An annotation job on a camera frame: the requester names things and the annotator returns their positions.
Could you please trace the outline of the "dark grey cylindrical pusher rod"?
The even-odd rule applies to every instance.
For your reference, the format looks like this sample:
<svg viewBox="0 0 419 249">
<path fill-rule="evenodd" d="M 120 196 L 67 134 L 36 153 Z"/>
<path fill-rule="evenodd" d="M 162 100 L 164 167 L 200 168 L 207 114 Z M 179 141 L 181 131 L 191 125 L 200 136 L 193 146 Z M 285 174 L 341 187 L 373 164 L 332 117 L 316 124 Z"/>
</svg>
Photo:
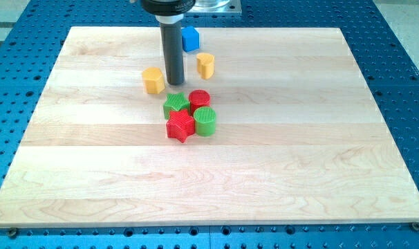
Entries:
<svg viewBox="0 0 419 249">
<path fill-rule="evenodd" d="M 174 86 L 181 85 L 185 81 L 181 23 L 160 23 L 160 34 L 167 82 Z"/>
</svg>

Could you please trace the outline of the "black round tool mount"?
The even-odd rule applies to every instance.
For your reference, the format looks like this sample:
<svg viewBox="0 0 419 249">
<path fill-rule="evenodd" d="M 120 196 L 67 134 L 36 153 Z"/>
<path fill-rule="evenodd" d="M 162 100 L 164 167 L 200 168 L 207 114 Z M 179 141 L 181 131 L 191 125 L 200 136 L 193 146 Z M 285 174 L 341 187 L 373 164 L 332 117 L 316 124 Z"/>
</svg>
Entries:
<svg viewBox="0 0 419 249">
<path fill-rule="evenodd" d="M 195 0 L 140 0 L 140 5 L 161 24 L 175 24 L 191 10 Z"/>
</svg>

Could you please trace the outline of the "clear acrylic robot base plate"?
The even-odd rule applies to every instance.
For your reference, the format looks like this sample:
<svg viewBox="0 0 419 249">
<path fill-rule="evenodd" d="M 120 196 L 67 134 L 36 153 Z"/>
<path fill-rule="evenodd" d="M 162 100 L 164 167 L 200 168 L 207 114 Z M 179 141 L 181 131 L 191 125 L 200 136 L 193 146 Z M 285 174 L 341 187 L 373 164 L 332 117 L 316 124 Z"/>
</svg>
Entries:
<svg viewBox="0 0 419 249">
<path fill-rule="evenodd" d="M 242 13 L 241 0 L 196 0 L 188 15 L 240 16 Z"/>
</svg>

